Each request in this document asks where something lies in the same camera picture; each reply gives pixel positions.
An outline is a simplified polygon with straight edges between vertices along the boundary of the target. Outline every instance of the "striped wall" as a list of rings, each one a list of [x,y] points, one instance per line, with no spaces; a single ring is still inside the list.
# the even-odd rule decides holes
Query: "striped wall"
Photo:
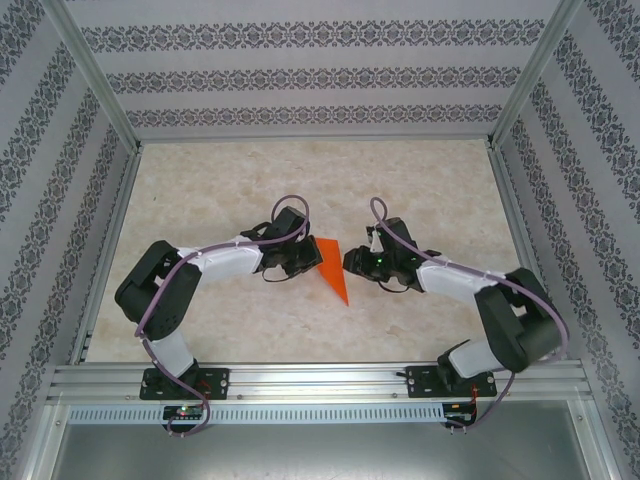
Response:
[[[69,1],[143,139],[490,133],[557,0]]]
[[[69,360],[128,152],[35,0],[0,1],[0,479]]]
[[[502,146],[623,478],[640,478],[639,13],[585,1]]]

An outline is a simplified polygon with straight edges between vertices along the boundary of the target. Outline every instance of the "purple cable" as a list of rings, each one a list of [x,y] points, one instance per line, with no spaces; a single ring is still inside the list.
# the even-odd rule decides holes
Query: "purple cable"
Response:
[[[376,202],[382,205],[382,208],[384,210],[382,215],[380,215],[376,210]],[[427,255],[426,253],[418,250],[416,247],[406,242],[405,240],[403,240],[402,238],[400,238],[398,235],[396,235],[391,231],[391,229],[387,226],[385,222],[385,220],[387,219],[387,213],[389,212],[389,210],[387,208],[387,204],[384,203],[384,201],[381,198],[379,197],[371,198],[371,200],[369,201],[369,206],[371,207],[371,212],[373,213],[373,216],[376,218],[376,220],[378,221],[380,226],[384,229],[384,231],[387,232],[391,236],[391,238],[393,238],[396,242],[398,242],[400,245],[407,248],[408,250],[412,251],[416,255],[419,255],[425,260],[430,260],[434,263],[437,263],[438,265],[442,265],[443,267],[453,268],[454,270],[458,270],[464,273],[469,273],[471,275],[475,275],[480,278],[487,278],[494,282],[501,283],[502,285],[505,285],[515,290],[518,293],[521,293],[522,295],[530,298],[531,300],[536,302],[538,305],[540,305],[540,307],[542,307],[542,309],[545,310],[549,314],[549,316],[551,316],[553,321],[556,323],[556,326],[558,327],[558,331],[560,332],[561,345],[560,345],[560,350],[556,352],[553,356],[549,357],[546,360],[542,360],[538,363],[555,362],[565,356],[567,352],[567,346],[569,344],[569,332],[567,329],[567,325],[564,323],[564,320],[562,320],[560,315],[558,315],[556,311],[548,303],[542,300],[538,295],[518,285],[517,283],[507,280],[506,278],[501,278],[501,277],[498,277],[497,275],[492,275],[490,273],[483,272],[475,268],[467,267],[465,265],[460,265],[454,262],[448,262],[445,260],[441,260],[438,257],[432,257],[431,255]],[[487,411],[484,412],[482,417],[480,417],[473,425],[467,427],[467,430],[472,430],[473,428],[476,428],[478,425],[481,425],[482,423],[484,423],[484,421],[487,418],[489,418],[493,414],[493,411],[495,410],[495,408],[500,404],[500,402],[502,402],[502,399],[504,399],[504,397],[507,395],[509,389],[511,388],[511,385],[513,384],[515,376],[516,376],[515,373],[512,372],[511,377],[509,378],[509,381],[507,382],[505,389],[498,396],[496,401],[489,406],[489,408],[487,409]]]
[[[271,239],[271,240],[258,240],[258,241],[255,241],[255,242],[247,241],[247,242],[238,242],[238,243],[235,243],[235,242],[219,243],[217,245],[211,245],[211,246],[208,246],[208,247],[204,247],[204,248],[202,248],[202,249],[200,249],[200,250],[198,250],[196,252],[190,253],[189,255],[187,255],[186,257],[182,258],[182,260],[180,260],[178,263],[176,263],[173,266],[171,271],[167,274],[167,276],[165,277],[164,281],[162,282],[162,285],[160,286],[160,288],[158,288],[158,291],[153,296],[153,299],[151,300],[151,303],[149,303],[149,306],[147,307],[147,310],[144,312],[144,315],[142,316],[142,319],[140,320],[140,323],[138,324],[138,328],[136,328],[135,336],[137,338],[140,338],[140,341],[142,342],[142,346],[147,351],[147,353],[149,354],[149,357],[151,357],[151,361],[158,368],[158,370],[160,370],[173,383],[175,383],[176,385],[184,388],[185,390],[187,390],[191,394],[195,395],[198,399],[202,400],[202,405],[204,406],[204,408],[205,408],[205,410],[207,412],[206,415],[205,415],[205,419],[201,424],[196,425],[193,429],[189,430],[188,432],[183,432],[183,433],[176,433],[176,432],[171,430],[171,424],[173,423],[173,420],[175,418],[175,417],[172,417],[171,419],[169,419],[169,422],[167,423],[167,431],[169,432],[170,436],[188,437],[188,436],[194,435],[194,434],[200,432],[201,430],[203,430],[204,428],[206,428],[208,423],[209,423],[209,420],[211,419],[211,407],[209,405],[209,401],[207,400],[207,398],[203,394],[201,394],[196,389],[190,387],[189,385],[187,385],[186,383],[182,382],[180,379],[178,379],[177,377],[172,375],[165,368],[165,366],[162,365],[162,363],[160,362],[158,357],[153,353],[153,350],[151,350],[151,346],[149,345],[149,340],[144,336],[144,327],[145,327],[145,325],[147,324],[147,322],[151,318],[151,315],[153,314],[153,311],[155,310],[156,306],[158,305],[158,302],[162,298],[162,295],[164,294],[165,290],[169,286],[169,283],[171,282],[173,277],[176,275],[178,270],[180,268],[182,268],[182,266],[185,263],[187,263],[189,260],[191,260],[192,258],[195,258],[195,257],[197,257],[199,255],[202,255],[203,253],[212,252],[214,250],[220,250],[222,248],[237,248],[237,247],[247,247],[247,246],[274,245],[276,243],[286,242],[287,240],[291,240],[292,238],[296,238],[301,233],[304,233],[306,231],[307,225],[309,224],[309,204],[300,195],[285,195],[280,200],[278,200],[276,202],[276,204],[273,206],[273,209],[271,210],[271,221],[273,222],[275,220],[276,212],[278,210],[278,207],[282,204],[282,202],[284,202],[285,200],[292,199],[292,198],[296,199],[296,200],[300,200],[302,202],[302,204],[304,205],[304,221],[302,222],[302,225],[300,225],[300,227],[297,228],[294,232],[292,232],[292,233],[290,233],[288,235],[285,235],[283,237],[274,238],[274,239]]]

